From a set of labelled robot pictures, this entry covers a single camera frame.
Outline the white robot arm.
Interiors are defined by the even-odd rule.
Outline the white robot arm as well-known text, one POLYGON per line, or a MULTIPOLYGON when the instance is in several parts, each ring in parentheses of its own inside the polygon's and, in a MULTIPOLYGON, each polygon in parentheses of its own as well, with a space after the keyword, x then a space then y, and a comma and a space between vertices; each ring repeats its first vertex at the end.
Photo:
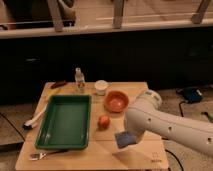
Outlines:
POLYGON ((162 112, 161 104, 156 91, 140 93, 126 109, 125 129, 136 141, 150 131, 213 157, 213 124, 162 112))

